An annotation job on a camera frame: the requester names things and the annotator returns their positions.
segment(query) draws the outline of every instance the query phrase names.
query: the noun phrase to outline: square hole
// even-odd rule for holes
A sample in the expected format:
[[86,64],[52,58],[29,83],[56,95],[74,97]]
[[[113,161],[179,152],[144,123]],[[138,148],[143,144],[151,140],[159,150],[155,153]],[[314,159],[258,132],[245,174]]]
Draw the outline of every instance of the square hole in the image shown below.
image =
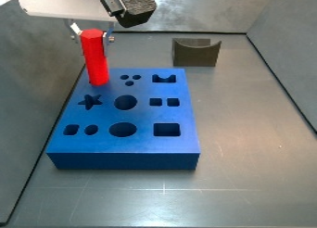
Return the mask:
[[153,124],[153,136],[179,136],[179,124],[177,123],[155,123]]
[[179,99],[177,98],[167,98],[167,106],[177,107],[179,106]]
[[160,98],[149,98],[149,106],[161,106]]
[[69,124],[64,127],[64,135],[76,135],[78,129],[78,125]]

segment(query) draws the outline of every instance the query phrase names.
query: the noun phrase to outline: white robot part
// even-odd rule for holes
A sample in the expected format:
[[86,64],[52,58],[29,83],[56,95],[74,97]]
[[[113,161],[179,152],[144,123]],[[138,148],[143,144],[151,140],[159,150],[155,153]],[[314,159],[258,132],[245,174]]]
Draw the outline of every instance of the white robot part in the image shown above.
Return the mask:
[[18,0],[18,2],[30,16],[116,22],[116,18],[108,15],[98,0]]

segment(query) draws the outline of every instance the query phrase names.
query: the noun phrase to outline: hole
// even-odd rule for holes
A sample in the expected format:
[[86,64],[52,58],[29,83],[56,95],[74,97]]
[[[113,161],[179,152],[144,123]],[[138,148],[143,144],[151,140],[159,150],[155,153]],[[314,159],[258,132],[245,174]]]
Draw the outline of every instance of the hole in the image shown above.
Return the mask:
[[133,79],[133,80],[138,80],[140,78],[141,78],[140,75],[133,75],[133,76],[132,76],[132,79]]
[[167,106],[177,107],[179,106],[179,99],[177,98],[167,98]]
[[126,75],[121,75],[121,76],[120,76],[120,79],[121,79],[121,80],[125,80],[125,79],[128,79],[128,76],[126,76]]
[[76,135],[78,125],[69,124],[64,127],[64,135]]
[[84,100],[77,104],[85,106],[85,110],[90,110],[92,106],[100,106],[102,104],[102,102],[98,100],[100,96],[101,95],[84,95]]
[[108,128],[108,132],[113,136],[126,137],[136,132],[136,126],[128,122],[118,122]]
[[122,95],[113,101],[113,106],[120,110],[129,110],[137,104],[137,100],[132,95]]
[[84,130],[84,133],[86,135],[93,135],[93,134],[96,134],[96,132],[97,132],[97,126],[96,125],[88,126]]
[[130,85],[133,85],[132,81],[125,82],[125,86],[130,86]]
[[175,75],[168,76],[167,78],[160,78],[157,75],[152,75],[153,83],[175,83]]
[[160,98],[149,98],[149,106],[161,106]]
[[153,136],[179,136],[179,124],[177,123],[155,123],[153,124]]

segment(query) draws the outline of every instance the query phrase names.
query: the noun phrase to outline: circular hole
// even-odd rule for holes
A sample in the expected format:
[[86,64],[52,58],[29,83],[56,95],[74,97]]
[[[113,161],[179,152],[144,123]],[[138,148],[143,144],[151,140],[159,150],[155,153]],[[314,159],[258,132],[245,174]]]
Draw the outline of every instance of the circular hole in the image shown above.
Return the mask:
[[125,82],[125,86],[130,86],[130,85],[133,85],[132,81]]
[[132,76],[132,79],[133,79],[133,80],[138,80],[140,78],[141,78],[140,75],[133,75],[133,76]]
[[137,100],[132,95],[122,95],[113,101],[113,106],[120,110],[129,110],[137,104]]
[[90,125],[85,128],[84,133],[86,135],[93,135],[97,132],[97,126],[96,125]]
[[126,76],[126,75],[121,75],[121,76],[120,76],[120,79],[121,79],[121,80],[125,80],[125,79],[128,79],[128,76]]
[[136,132],[136,126],[128,122],[118,122],[108,128],[108,132],[113,136],[126,137]]

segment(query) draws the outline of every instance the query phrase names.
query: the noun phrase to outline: rectangular hole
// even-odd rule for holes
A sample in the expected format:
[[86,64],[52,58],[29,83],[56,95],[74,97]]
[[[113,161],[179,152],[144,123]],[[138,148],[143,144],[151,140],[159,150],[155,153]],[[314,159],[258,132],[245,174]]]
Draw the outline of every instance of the rectangular hole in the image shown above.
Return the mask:
[[167,106],[168,107],[177,107],[179,106],[179,99],[177,98],[167,98]]
[[153,136],[179,136],[180,129],[177,123],[155,123]]
[[156,74],[152,75],[153,83],[175,83],[175,75],[169,75],[167,78],[159,77]]
[[149,98],[149,106],[161,106],[160,98]]

